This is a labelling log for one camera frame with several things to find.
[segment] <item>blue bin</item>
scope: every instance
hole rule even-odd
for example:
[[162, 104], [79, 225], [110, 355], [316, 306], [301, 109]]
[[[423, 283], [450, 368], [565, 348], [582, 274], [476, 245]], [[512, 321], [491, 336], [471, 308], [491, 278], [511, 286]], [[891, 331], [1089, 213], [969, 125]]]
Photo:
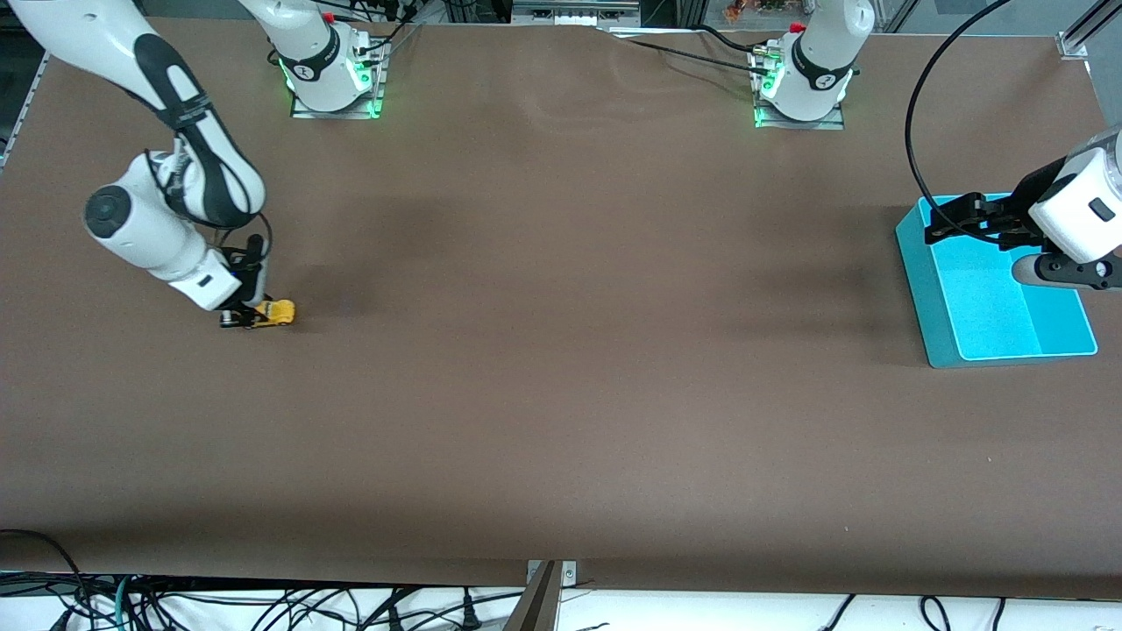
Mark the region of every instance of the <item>blue bin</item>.
[[1001, 252], [969, 237], [928, 246], [923, 229], [930, 217], [920, 199], [896, 226], [896, 240], [932, 367], [1038, 364], [1098, 351], [1078, 292], [1013, 278], [1013, 263], [1040, 248]]

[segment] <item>brown tabletop surface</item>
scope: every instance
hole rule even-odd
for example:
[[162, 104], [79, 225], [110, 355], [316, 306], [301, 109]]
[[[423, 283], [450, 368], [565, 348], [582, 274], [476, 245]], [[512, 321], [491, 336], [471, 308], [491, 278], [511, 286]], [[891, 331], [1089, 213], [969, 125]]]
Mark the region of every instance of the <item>brown tabletop surface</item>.
[[[3, 525], [94, 571], [1122, 596], [1122, 302], [1085, 298], [1094, 358], [925, 360], [893, 227], [940, 38], [873, 37], [847, 129], [807, 132], [580, 27], [424, 27], [380, 120], [291, 120], [256, 24], [155, 24], [265, 177], [300, 320], [220, 330], [85, 234], [169, 134], [48, 64], [0, 177]], [[1051, 39], [967, 38], [917, 145], [936, 193], [1000, 191], [1103, 126]]]

